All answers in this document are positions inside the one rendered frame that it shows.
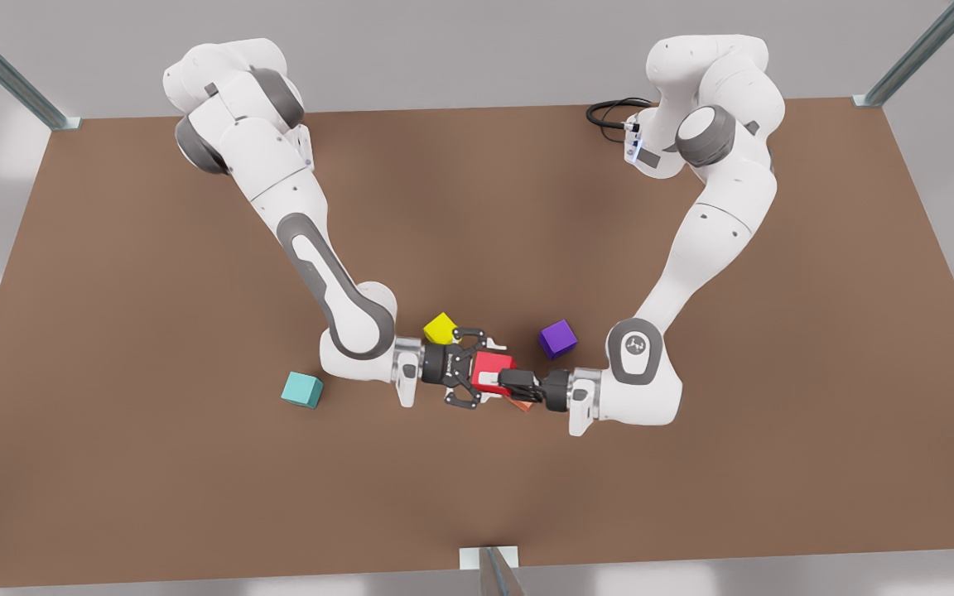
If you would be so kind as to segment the red wooden cube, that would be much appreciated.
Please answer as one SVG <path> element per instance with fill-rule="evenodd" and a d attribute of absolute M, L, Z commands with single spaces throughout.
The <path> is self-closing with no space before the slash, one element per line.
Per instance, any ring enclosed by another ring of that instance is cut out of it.
<path fill-rule="evenodd" d="M 508 354 L 478 351 L 473 359 L 473 388 L 489 395 L 510 396 L 511 390 L 500 384 L 499 374 L 515 367 L 514 358 Z"/>

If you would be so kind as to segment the purple wooden cube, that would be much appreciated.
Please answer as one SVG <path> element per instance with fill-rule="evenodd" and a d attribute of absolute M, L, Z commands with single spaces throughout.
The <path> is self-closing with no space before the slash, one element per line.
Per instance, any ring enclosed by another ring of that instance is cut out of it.
<path fill-rule="evenodd" d="M 578 337 L 567 320 L 559 320 L 542 328 L 537 340 L 549 359 L 559 358 L 578 344 Z"/>

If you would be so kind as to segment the teal wooden cube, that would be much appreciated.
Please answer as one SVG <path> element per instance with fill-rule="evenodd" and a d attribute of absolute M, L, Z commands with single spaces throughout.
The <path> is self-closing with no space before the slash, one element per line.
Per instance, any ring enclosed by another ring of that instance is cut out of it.
<path fill-rule="evenodd" d="M 281 399 L 292 405 L 314 410 L 319 403 L 322 390 L 323 382 L 320 378 L 291 371 L 282 388 Z"/>

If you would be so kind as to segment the silver frame post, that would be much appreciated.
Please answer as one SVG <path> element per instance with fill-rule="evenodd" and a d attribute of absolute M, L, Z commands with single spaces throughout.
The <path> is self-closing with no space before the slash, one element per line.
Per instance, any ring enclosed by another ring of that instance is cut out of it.
<path fill-rule="evenodd" d="M 852 105 L 884 106 L 953 35 L 954 0 L 870 90 L 852 95 Z"/>
<path fill-rule="evenodd" d="M 30 113 L 33 113 L 50 131 L 76 131 L 82 125 L 82 118 L 65 116 L 1 54 L 0 86 Z"/>
<path fill-rule="evenodd" d="M 479 596 L 526 596 L 515 570 L 517 546 L 466 547 L 459 550 L 461 570 L 477 570 Z"/>

